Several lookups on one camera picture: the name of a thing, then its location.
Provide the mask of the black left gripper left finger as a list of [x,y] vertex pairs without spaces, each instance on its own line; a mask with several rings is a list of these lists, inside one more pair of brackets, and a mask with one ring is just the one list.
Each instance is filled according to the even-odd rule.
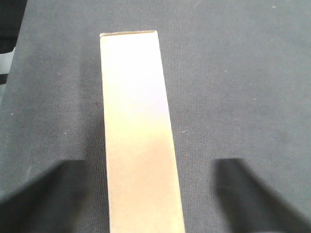
[[95,199],[85,160],[64,160],[0,202],[2,233],[107,233],[107,200]]

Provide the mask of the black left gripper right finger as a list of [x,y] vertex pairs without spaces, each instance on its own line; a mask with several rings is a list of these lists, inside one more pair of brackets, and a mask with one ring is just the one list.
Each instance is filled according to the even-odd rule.
[[215,191],[233,233],[309,233],[311,223],[265,186],[239,158],[214,163]]

